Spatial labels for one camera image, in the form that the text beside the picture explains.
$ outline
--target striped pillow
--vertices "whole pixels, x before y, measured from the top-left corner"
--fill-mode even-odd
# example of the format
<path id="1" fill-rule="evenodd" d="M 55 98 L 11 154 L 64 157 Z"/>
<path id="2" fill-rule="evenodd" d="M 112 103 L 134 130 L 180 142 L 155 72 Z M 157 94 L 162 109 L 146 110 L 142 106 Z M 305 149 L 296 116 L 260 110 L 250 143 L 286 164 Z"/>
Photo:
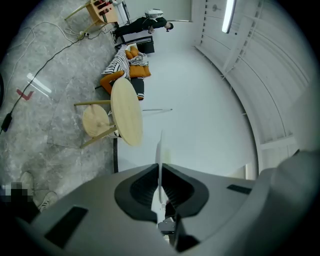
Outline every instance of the striped pillow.
<path id="1" fill-rule="evenodd" d="M 126 56 L 126 51 L 125 51 L 126 48 L 127 48 L 126 45 L 122 45 L 122 47 L 116 53 L 116 55 L 114 56 L 109 66 L 107 66 L 105 70 L 102 72 L 103 75 L 109 75 L 117 71 L 123 70 L 124 74 L 123 76 L 121 76 L 121 78 L 130 79 L 130 68 L 129 68 L 129 62 Z"/>

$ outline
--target person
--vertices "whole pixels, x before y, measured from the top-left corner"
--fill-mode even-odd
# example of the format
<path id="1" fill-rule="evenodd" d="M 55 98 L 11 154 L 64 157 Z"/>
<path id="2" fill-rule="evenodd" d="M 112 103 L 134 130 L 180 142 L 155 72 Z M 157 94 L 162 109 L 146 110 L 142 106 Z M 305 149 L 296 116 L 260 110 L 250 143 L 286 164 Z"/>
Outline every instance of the person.
<path id="1" fill-rule="evenodd" d="M 58 195 L 49 191 L 37 207 L 33 201 L 33 195 L 34 177 L 28 171 L 22 174 L 20 182 L 12 182 L 1 190 L 2 200 L 12 216 L 19 217 L 27 223 L 31 223 L 39 213 L 58 201 Z"/>
<path id="2" fill-rule="evenodd" d="M 147 17 L 140 17 L 129 25 L 118 27 L 115 31 L 111 32 L 112 40 L 116 44 L 118 37 L 139 33 L 143 30 L 148 30 L 149 34 L 155 32 L 155 29 L 166 28 L 166 31 L 172 30 L 174 25 L 163 17 L 156 18 L 156 21 Z"/>

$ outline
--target red tape mark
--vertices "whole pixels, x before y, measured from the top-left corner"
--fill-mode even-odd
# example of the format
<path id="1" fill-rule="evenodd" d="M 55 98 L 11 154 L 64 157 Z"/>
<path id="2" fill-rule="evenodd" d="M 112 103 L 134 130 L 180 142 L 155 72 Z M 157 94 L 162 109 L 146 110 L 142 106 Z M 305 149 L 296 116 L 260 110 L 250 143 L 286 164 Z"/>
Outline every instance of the red tape mark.
<path id="1" fill-rule="evenodd" d="M 24 93 L 22 93 L 22 91 L 20 91 L 19 89 L 16 89 L 16 92 L 17 92 L 17 94 L 22 95 L 22 98 L 24 98 L 26 101 L 30 100 L 32 94 L 34 93 L 34 91 L 30 91 L 27 96 Z"/>

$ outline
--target white sneaker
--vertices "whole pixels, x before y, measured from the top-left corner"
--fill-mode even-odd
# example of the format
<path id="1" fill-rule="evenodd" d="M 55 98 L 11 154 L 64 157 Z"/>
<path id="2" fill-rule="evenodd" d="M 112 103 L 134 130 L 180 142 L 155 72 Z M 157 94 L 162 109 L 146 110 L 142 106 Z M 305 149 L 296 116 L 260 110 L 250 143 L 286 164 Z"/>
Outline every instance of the white sneaker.
<path id="1" fill-rule="evenodd" d="M 34 176 L 28 172 L 25 171 L 20 178 L 20 182 L 23 189 L 28 190 L 28 195 L 33 196 L 34 195 Z"/>
<path id="2" fill-rule="evenodd" d="M 118 139 L 118 138 L 121 138 L 118 130 L 115 130 L 114 132 L 110 133 L 107 135 L 108 137 L 110 138 L 113 138 L 113 139 Z"/>
<path id="3" fill-rule="evenodd" d="M 46 210 L 48 207 L 52 206 L 58 201 L 58 195 L 55 192 L 50 191 L 45 195 L 42 204 L 38 206 L 40 212 Z"/>
<path id="4" fill-rule="evenodd" d="M 117 43 L 117 36 L 113 31 L 111 31 L 111 37 L 112 37 L 113 43 L 116 44 Z"/>

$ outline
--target table leg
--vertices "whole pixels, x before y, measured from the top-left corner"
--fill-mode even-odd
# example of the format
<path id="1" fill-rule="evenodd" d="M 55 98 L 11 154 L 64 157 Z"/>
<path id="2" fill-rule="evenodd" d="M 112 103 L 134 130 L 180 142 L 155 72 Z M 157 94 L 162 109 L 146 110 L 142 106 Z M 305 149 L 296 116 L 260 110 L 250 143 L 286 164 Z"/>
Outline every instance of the table leg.
<path id="1" fill-rule="evenodd" d="M 80 148 L 83 149 L 84 147 L 90 145 L 91 143 L 94 143 L 95 141 L 101 139 L 102 137 L 107 136 L 110 133 L 113 133 L 115 130 L 117 130 L 117 127 L 112 127 L 109 130 L 106 130 L 105 132 L 99 134 L 97 137 L 94 137 L 93 139 L 84 143 Z"/>
<path id="2" fill-rule="evenodd" d="M 92 104 L 111 104 L 111 100 L 96 100 L 96 101 L 86 101 L 73 104 L 74 106 L 79 105 L 92 105 Z"/>
<path id="3" fill-rule="evenodd" d="M 82 10 L 83 8 L 86 8 L 87 6 L 91 5 L 90 1 L 87 2 L 85 5 L 79 7 L 78 9 L 76 9 L 73 13 L 71 13 L 68 17 L 65 18 L 65 20 L 69 19 L 72 15 L 76 14 L 77 12 L 79 12 L 80 10 Z"/>
<path id="4" fill-rule="evenodd" d="M 93 27 L 95 24 L 97 24 L 99 20 L 96 20 L 94 23 L 92 23 L 90 26 L 88 26 L 81 35 L 78 36 L 78 39 L 80 39 L 91 27 Z"/>

